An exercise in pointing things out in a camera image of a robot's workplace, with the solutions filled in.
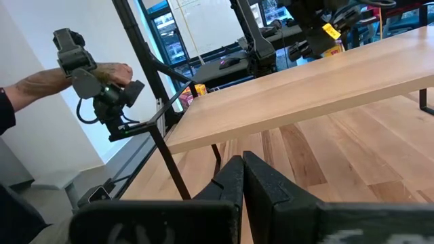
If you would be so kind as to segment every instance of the yellow object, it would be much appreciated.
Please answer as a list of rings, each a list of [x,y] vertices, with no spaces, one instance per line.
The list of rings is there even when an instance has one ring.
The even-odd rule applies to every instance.
[[[336,41],[336,45],[324,52],[324,57],[330,57],[345,51],[341,41]]]
[[[330,23],[324,24],[323,30],[326,31],[333,39],[337,40],[340,37],[340,33],[333,28]]]
[[[204,84],[197,84],[195,85],[196,91],[197,91],[197,95],[202,96],[206,94],[206,86]],[[182,94],[188,93],[190,92],[190,88],[187,87]]]

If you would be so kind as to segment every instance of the computer mouse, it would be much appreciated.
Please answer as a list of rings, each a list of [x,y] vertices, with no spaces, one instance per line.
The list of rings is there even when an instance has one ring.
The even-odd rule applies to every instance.
[[[220,62],[220,68],[219,69],[224,69],[224,68],[228,68],[228,67],[231,67],[233,65],[236,65],[239,63],[239,61],[241,61],[241,58],[227,58],[227,59],[222,60]]]

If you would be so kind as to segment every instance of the whiteboard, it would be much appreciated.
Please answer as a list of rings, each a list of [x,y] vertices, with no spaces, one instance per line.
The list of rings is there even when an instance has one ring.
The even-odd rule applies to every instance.
[[[178,7],[177,0],[170,0],[169,5],[190,58],[230,45],[244,36],[229,0],[178,1],[181,7]]]

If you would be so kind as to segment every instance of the wood grain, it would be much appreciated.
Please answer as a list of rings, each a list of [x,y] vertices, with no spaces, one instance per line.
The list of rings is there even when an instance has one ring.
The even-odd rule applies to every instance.
[[[384,202],[392,203],[416,203],[416,198],[406,188],[403,182],[396,180],[393,182],[383,182],[370,185],[369,188]]]
[[[325,202],[341,202],[336,189],[328,183],[308,187],[308,191]]]
[[[307,189],[308,186],[326,183],[327,180],[303,133],[295,125],[280,127],[280,131],[297,185]]]
[[[434,163],[413,145],[366,113],[354,108],[333,115],[416,190],[434,185]]]
[[[220,90],[193,101],[167,144],[179,153],[431,87],[433,56],[424,27]]]
[[[324,201],[432,203],[434,117],[409,96],[223,142],[218,145],[222,165],[252,150]],[[192,196],[210,182],[215,166],[210,146],[174,158]],[[180,199],[158,150],[122,199]],[[252,243],[245,206],[241,242]]]
[[[333,141],[328,131],[330,123],[329,117],[318,117],[299,123],[327,182],[336,188],[343,201],[377,201]]]

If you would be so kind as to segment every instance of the wooden table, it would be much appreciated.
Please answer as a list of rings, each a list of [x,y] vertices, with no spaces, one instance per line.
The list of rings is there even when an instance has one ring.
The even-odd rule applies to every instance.
[[[434,85],[434,28],[423,27],[197,98],[172,154]]]

